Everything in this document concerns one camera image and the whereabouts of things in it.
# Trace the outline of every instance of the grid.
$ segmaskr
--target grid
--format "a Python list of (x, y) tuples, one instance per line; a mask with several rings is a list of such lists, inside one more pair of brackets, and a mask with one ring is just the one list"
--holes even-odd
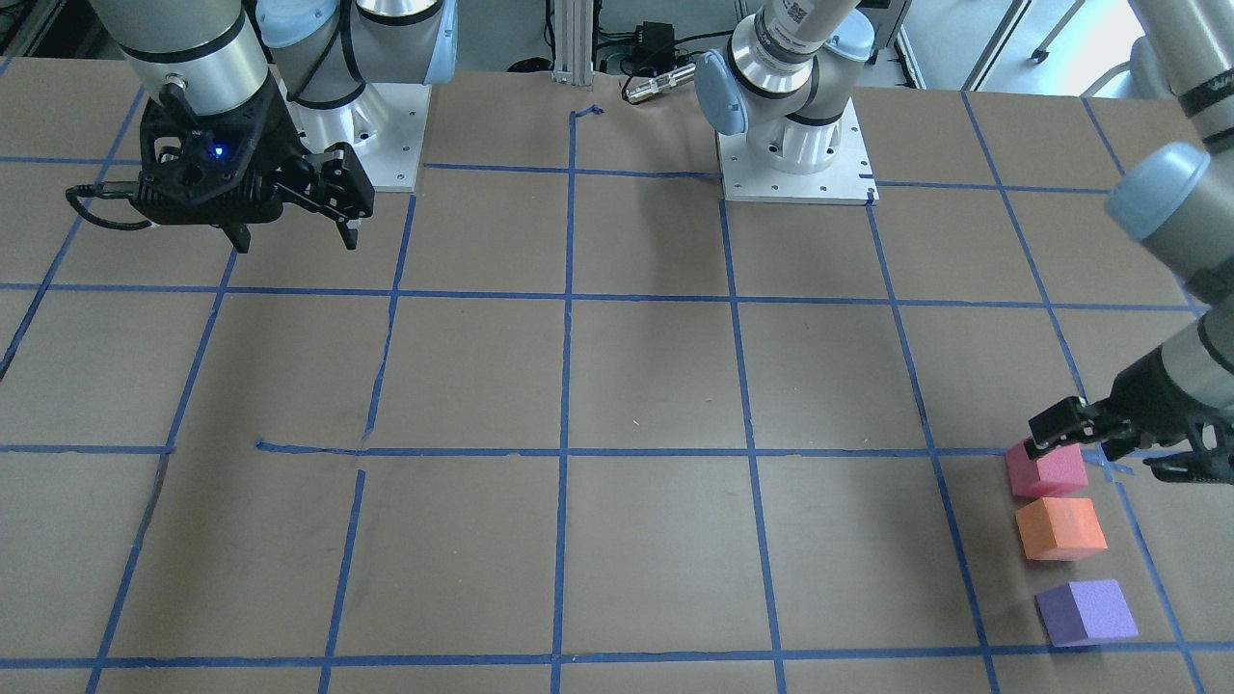
[[(5, 62), (4, 67), (0, 67), (0, 74), (4, 73), (9, 62)], [(46, 277), (41, 284), (30, 283), (10, 283), (0, 285), (2, 290), (35, 290), (35, 298), (14, 336), (6, 353), (4, 362), (0, 363), (0, 373), (6, 370), (12, 363), (12, 359), (19, 353), (21, 342), (31, 325), (35, 320), (38, 309), (48, 293), (56, 291), (104, 291), (104, 293), (194, 293), (194, 294), (212, 294), (213, 304), (202, 330), (201, 338), (193, 361), (193, 366), (189, 370), (188, 379), (184, 384), (179, 406), (176, 409), (175, 416), (170, 431), (167, 436), (167, 441), (163, 446), (101, 446), (101, 445), (89, 445), (86, 442), (73, 442), (64, 445), (5, 445), (0, 442), (0, 452), (10, 453), (63, 453), (63, 452), (77, 452), (86, 454), (151, 454), (158, 456), (158, 475), (154, 484), (154, 490), (149, 499), (149, 505), (147, 506), (143, 522), (138, 530), (138, 533), (133, 541), (132, 551), (126, 564), (123, 577), (121, 578), (120, 587), (117, 589), (115, 604), (107, 621), (106, 631), (102, 635), (99, 653), (95, 658), (6, 658), (0, 659), (0, 671), (4, 669), (89, 669), (90, 679), (86, 687), (86, 692), (93, 693), (99, 685), (100, 677), (106, 669), (133, 669), (133, 668), (313, 668), (320, 669), (320, 685), (318, 692), (328, 692), (331, 684), (331, 674), (336, 668), (353, 668), (353, 667), (384, 667), (384, 666), (465, 666), (465, 664), (492, 664), (492, 666), (539, 666), (548, 667), (550, 669), (550, 692), (554, 694), (561, 689), (561, 671), (563, 664), (598, 664), (598, 663), (659, 663), (659, 662), (734, 662), (734, 661), (758, 661), (758, 662), (770, 662), (775, 671), (776, 690), (781, 694), (789, 692), (789, 685), (785, 675), (785, 663), (795, 661), (838, 661), (838, 659), (890, 659), (890, 658), (955, 658), (955, 657), (980, 657), (985, 666), (988, 688), (993, 693), (1001, 692), (997, 668), (995, 663), (995, 657), (1003, 656), (1030, 656), (1030, 654), (1046, 654), (1056, 653), (1059, 651), (1041, 645), (1012, 645), (1012, 646), (997, 646), (991, 645), (986, 636), (981, 606), (977, 599), (977, 592), (974, 585), (974, 579), (970, 574), (969, 562), (964, 547), (964, 541), (960, 535), (959, 521), (956, 520), (955, 509), (953, 505), (951, 494), (948, 485), (946, 475), (944, 474), (942, 458), (944, 457), (964, 457), (964, 456), (1001, 456), (1001, 448), (944, 448), (935, 445), (934, 435), (930, 427), (929, 416), (926, 409), (926, 401), (922, 393), (922, 387), (918, 379), (917, 364), (914, 359), (914, 353), (912, 346), (909, 345), (908, 331), (905, 327), (905, 319), (901, 312), (902, 307), (906, 306), (930, 306), (930, 307), (995, 307), (995, 309), (1017, 309), (1028, 311), (1044, 311), (1054, 328), (1055, 336), (1058, 338), (1059, 346), (1066, 358), (1069, 370), (1072, 379), (1075, 380), (1076, 389), (1083, 394), (1083, 383), (1080, 377), (1080, 369), (1076, 366), (1075, 358), (1071, 353), (1071, 348), (1064, 335), (1062, 326), (1058, 317), (1056, 310), (1092, 310), (1092, 311), (1130, 311), (1130, 312), (1183, 312), (1199, 315), (1202, 309), (1195, 305), (1190, 299), (1180, 304), (1079, 304), (1079, 303), (1054, 303), (1046, 291), (1045, 283), (1041, 278), (1037, 262), (1033, 257), (1033, 252), (1029, 247), (1028, 240), (1021, 228), (1021, 224), (1017, 219), (1017, 214), (1013, 203), (1008, 195), (1008, 191), (1030, 191), (1030, 193), (1069, 193), (1069, 194), (1085, 194), (1085, 195), (1101, 195), (1107, 193), (1101, 189), (1082, 189), (1082, 188), (1043, 188), (1043, 186), (1011, 186), (1004, 185), (997, 165), (995, 164), (995, 158), (991, 154), (990, 147), (987, 146), (981, 126), (974, 114), (972, 106), (966, 95), (961, 95), (965, 109), (969, 114), (972, 128), (976, 133), (979, 142), (981, 143), (982, 153), (990, 167), (991, 174), (995, 179), (993, 185), (983, 184), (955, 184), (955, 183), (932, 183), (932, 182), (896, 182), (896, 180), (880, 180), (879, 184), (884, 186), (916, 186), (916, 188), (954, 188), (954, 189), (974, 189), (974, 190), (992, 190), (1000, 193), (1003, 205), (1006, 206), (1008, 217), (1012, 226), (1016, 228), (1017, 240), (1023, 249), (1025, 261), (1030, 268), (1034, 283), (1040, 294), (1039, 301), (961, 301), (961, 300), (923, 300), (923, 299), (902, 299), (898, 298), (895, 289), (895, 283), (892, 278), (891, 267), (887, 262), (884, 241), (880, 235), (880, 227), (877, 221), (877, 209), (872, 205), (865, 207), (865, 215), (869, 221), (870, 233), (874, 242), (875, 251), (877, 253), (879, 267), (885, 283), (886, 299), (868, 299), (868, 298), (811, 298), (811, 296), (744, 296), (739, 295), (737, 290), (737, 278), (733, 258), (733, 243), (729, 233), (728, 225), (728, 209), (723, 200), (718, 203), (718, 212), (721, 220), (721, 228), (718, 230), (723, 241), (723, 253), (724, 253), (724, 269), (727, 275), (728, 293), (727, 295), (652, 295), (652, 294), (586, 294), (574, 291), (574, 236), (575, 236), (575, 198), (576, 198), (576, 183), (579, 177), (637, 177), (637, 178), (716, 178), (714, 174), (708, 174), (703, 172), (660, 172), (660, 173), (648, 173), (648, 172), (626, 172), (626, 170), (611, 170), (611, 169), (584, 169), (576, 165), (578, 154), (578, 121), (584, 117), (603, 117), (603, 110), (598, 106), (592, 106), (581, 111), (571, 111), (569, 114), (568, 121), (568, 136), (569, 136), (569, 165), (564, 168), (555, 167), (499, 167), (499, 165), (479, 165), (479, 164), (445, 164), (445, 163), (429, 163), (426, 164), (427, 168), (439, 168), (439, 169), (458, 169), (458, 170), (500, 170), (508, 173), (548, 173), (548, 174), (560, 174), (568, 177), (568, 207), (565, 219), (565, 237), (566, 237), (566, 252), (565, 252), (565, 289), (563, 293), (520, 293), (520, 291), (428, 291), (428, 290), (408, 290), (401, 289), (401, 279), (406, 268), (407, 251), (413, 232), (413, 219), (416, 211), (416, 198), (411, 198), (404, 224), (402, 240), (395, 270), (394, 282), (389, 290), (375, 290), (375, 289), (349, 289), (349, 288), (259, 288), (259, 286), (232, 286), (231, 278), (232, 272), (236, 267), (237, 257), (232, 253), (228, 258), (223, 274), (216, 286), (167, 286), (167, 285), (96, 285), (96, 284), (56, 284), (56, 274), (62, 264), (64, 256), (68, 253), (69, 246), (72, 245), (77, 231), (80, 226), (80, 220), (74, 221), (70, 227), (59, 252), (57, 253), (52, 265), (48, 268)], [(130, 111), (121, 126), (120, 132), (116, 135), (112, 148), (107, 157), (104, 159), (57, 159), (57, 158), (36, 158), (36, 157), (0, 157), (0, 162), (23, 162), (23, 163), (41, 163), (41, 164), (56, 164), (56, 163), (88, 163), (99, 164), (100, 173), (99, 179), (106, 175), (107, 169), (111, 165), (117, 164), (132, 164), (131, 161), (117, 159), (116, 152), (120, 148), (121, 141), (126, 130), (128, 128), (137, 106), (142, 102), (143, 94), (138, 91), (135, 96)], [(1118, 161), (1117, 154), (1114, 154), (1113, 147), (1111, 147), (1106, 133), (1102, 131), (1102, 126), (1093, 114), (1091, 106), (1085, 102), (1086, 111), (1092, 119), (1095, 128), (1098, 131), (1104, 146), (1109, 151), (1112, 161), (1118, 167), (1119, 172), (1123, 172), (1122, 163)], [(342, 295), (342, 296), (386, 296), (389, 298), (389, 314), (387, 314), (387, 332), (385, 336), (385, 343), (383, 349), (383, 356), (380, 361), (380, 367), (378, 369), (376, 377), (373, 383), (373, 395), (369, 406), (368, 419), (363, 436), (360, 437), (360, 443), (355, 448), (333, 448), (333, 447), (315, 447), (304, 443), (283, 443), (283, 442), (268, 442), (258, 441), (257, 448), (268, 453), (280, 453), (280, 454), (306, 454), (306, 453), (328, 453), (352, 458), (365, 458), (365, 457), (505, 457), (508, 454), (520, 454), (528, 457), (552, 457), (558, 459), (558, 495), (557, 495), (557, 537), (555, 537), (555, 568), (554, 568), (554, 596), (553, 596), (553, 636), (552, 636), (552, 652), (540, 654), (434, 654), (434, 656), (421, 656), (421, 654), (401, 654), (401, 656), (338, 656), (336, 654), (336, 645), (339, 635), (341, 624), (344, 619), (344, 599), (348, 590), (349, 575), (350, 575), (350, 562), (353, 557), (353, 551), (355, 547), (357, 527), (363, 512), (364, 490), (365, 490), (365, 472), (362, 469), (357, 473), (354, 496), (350, 506), (350, 514), (346, 524), (346, 541), (343, 550), (343, 561), (339, 567), (339, 577), (337, 583), (336, 598), (333, 603), (333, 609), (329, 620), (329, 632), (327, 637), (326, 651), (322, 656), (305, 656), (305, 657), (271, 657), (271, 658), (249, 658), (249, 657), (180, 657), (180, 658), (133, 658), (133, 657), (114, 657), (110, 654), (112, 638), (117, 625), (120, 622), (121, 614), (125, 609), (125, 603), (127, 599), (128, 589), (136, 571), (141, 551), (143, 547), (143, 537), (146, 530), (149, 525), (149, 520), (153, 512), (154, 503), (158, 498), (159, 487), (162, 484), (162, 478), (165, 474), (168, 458), (175, 451), (176, 437), (180, 431), (181, 424), (184, 421), (185, 411), (188, 409), (190, 398), (193, 395), (194, 384), (196, 382), (197, 374), (201, 369), (202, 361), (205, 358), (207, 347), (210, 345), (211, 336), (218, 317), (220, 310), (223, 305), (223, 299), (227, 295), (233, 294), (299, 294), (299, 295)], [(404, 298), (445, 298), (445, 299), (500, 299), (500, 300), (531, 300), (531, 301), (561, 301), (564, 307), (564, 342), (561, 353), (561, 393), (560, 393), (560, 440), (558, 448), (380, 448), (369, 447), (366, 445), (369, 435), (371, 435), (379, 416), (380, 399), (384, 388), (385, 379), (385, 367), (390, 356), (390, 346), (394, 336), (395, 322), (399, 311), (400, 300)], [(714, 304), (728, 304), (729, 314), (732, 319), (732, 331), (735, 346), (735, 363), (737, 363), (737, 379), (740, 389), (740, 405), (742, 405), (742, 417), (744, 425), (744, 438), (745, 446), (742, 448), (582, 448), (574, 447), (570, 443), (570, 375), (571, 375), (571, 320), (573, 309), (575, 301), (606, 301), (606, 303), (714, 303)], [(752, 404), (750, 404), (750, 389), (747, 374), (745, 363), (745, 348), (744, 348), (744, 333), (742, 330), (742, 306), (752, 304), (816, 304), (816, 305), (870, 305), (870, 306), (886, 306), (890, 309), (896, 332), (898, 335), (900, 348), (905, 361), (905, 366), (908, 372), (908, 379), (912, 388), (912, 395), (914, 399), (914, 405), (917, 414), (921, 420), (922, 435), (926, 441), (924, 448), (888, 448), (888, 449), (826, 449), (826, 448), (763, 448), (759, 447), (755, 441), (755, 429), (753, 424)], [(768, 538), (766, 538), (766, 521), (764, 517), (764, 508), (761, 499), (760, 488), (760, 475), (759, 475), (759, 461), (760, 458), (776, 458), (776, 457), (805, 457), (805, 458), (860, 458), (860, 457), (905, 457), (905, 458), (928, 458), (930, 467), (933, 469), (934, 480), (937, 484), (937, 491), (939, 494), (940, 503), (943, 505), (948, 527), (950, 531), (951, 546), (955, 553), (955, 561), (959, 566), (960, 575), (964, 583), (964, 592), (967, 600), (967, 606), (971, 612), (971, 621), (974, 630), (977, 636), (979, 645), (971, 647), (917, 647), (917, 648), (845, 648), (845, 650), (787, 650), (784, 648), (780, 640), (780, 626), (779, 615), (776, 610), (776, 594), (775, 587), (772, 584), (771, 577), (771, 559), (769, 556)], [(755, 532), (758, 537), (759, 548), (759, 561), (763, 573), (764, 584), (764, 598), (766, 603), (768, 612), (768, 625), (770, 629), (770, 650), (755, 650), (755, 651), (732, 651), (732, 652), (597, 652), (597, 653), (568, 653), (563, 648), (563, 631), (564, 631), (564, 611), (565, 611), (565, 557), (568, 550), (568, 537), (566, 537), (566, 491), (568, 491), (568, 475), (569, 475), (569, 463), (571, 457), (740, 457), (748, 461), (750, 489), (753, 494), (753, 508), (754, 508), (754, 521)], [(1145, 566), (1148, 567), (1149, 574), (1153, 578), (1154, 587), (1161, 601), (1162, 609), (1166, 614), (1166, 619), (1170, 622), (1170, 627), (1174, 632), (1175, 640), (1172, 642), (1130, 642), (1104, 646), (1101, 651), (1113, 652), (1113, 653), (1146, 653), (1146, 652), (1169, 652), (1180, 653), (1186, 662), (1188, 673), (1191, 675), (1192, 684), (1196, 692), (1204, 692), (1204, 684), (1201, 680), (1199, 673), (1192, 659), (1192, 652), (1229, 652), (1234, 651), (1234, 642), (1190, 642), (1182, 636), (1182, 631), (1178, 626), (1177, 617), (1174, 614), (1174, 609), (1170, 601), (1170, 596), (1166, 593), (1165, 585), (1156, 571), (1153, 556), (1149, 552), (1148, 543), (1144, 540), (1143, 532), (1140, 531), (1139, 521), (1135, 515), (1135, 510), (1130, 503), (1123, 482), (1114, 477), (1114, 472), (1122, 474), (1134, 474), (1134, 470), (1127, 466), (1119, 466), (1104, 461), (1099, 452), (1090, 452), (1086, 454), (1086, 459), (1095, 466), (1099, 466), (1104, 473), (1104, 479), (1113, 484), (1117, 489), (1118, 496), (1122, 501), (1122, 506), (1127, 514), (1128, 521), (1130, 522), (1135, 538), (1138, 541), (1138, 550), (1143, 556)]]

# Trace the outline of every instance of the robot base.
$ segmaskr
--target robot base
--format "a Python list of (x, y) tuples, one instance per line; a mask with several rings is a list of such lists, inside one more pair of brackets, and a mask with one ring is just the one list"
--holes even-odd
[(313, 152), (348, 140), (374, 190), (415, 193), (431, 96), (432, 88), (423, 84), (370, 84), (360, 99), (338, 109), (291, 104), (291, 117)]
[(724, 199), (743, 203), (803, 203), (865, 205), (879, 200), (865, 138), (849, 101), (839, 120), (840, 137), (828, 167), (816, 174), (791, 174), (771, 168), (750, 149), (747, 133), (718, 135)]

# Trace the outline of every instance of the qr code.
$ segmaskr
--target qr code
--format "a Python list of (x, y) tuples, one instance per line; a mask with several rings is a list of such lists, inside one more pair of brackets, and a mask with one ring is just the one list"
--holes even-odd
[(789, 17), (792, 19), (792, 21), (801, 23), (806, 19), (806, 10), (797, 2), (789, 2), (789, 0), (785, 0), (784, 6), (789, 10)]

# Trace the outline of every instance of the orange cube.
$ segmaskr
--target orange cube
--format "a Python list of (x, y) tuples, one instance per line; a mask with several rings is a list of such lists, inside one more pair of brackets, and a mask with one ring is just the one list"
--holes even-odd
[(1016, 511), (1029, 559), (1075, 562), (1107, 548), (1092, 499), (1044, 498)]

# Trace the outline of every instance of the block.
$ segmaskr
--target block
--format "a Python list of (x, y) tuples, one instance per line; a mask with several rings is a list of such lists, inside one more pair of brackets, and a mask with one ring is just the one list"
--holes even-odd
[(1037, 595), (1050, 643), (1064, 648), (1140, 635), (1117, 580), (1074, 580)]
[(1075, 562), (1107, 548), (1092, 499), (1038, 499), (1016, 511), (1016, 525), (1029, 559)]
[(1079, 446), (1055, 448), (1038, 459), (1028, 457), (1024, 440), (1007, 451), (1007, 477), (1016, 496), (1066, 496), (1088, 487), (1088, 470)]

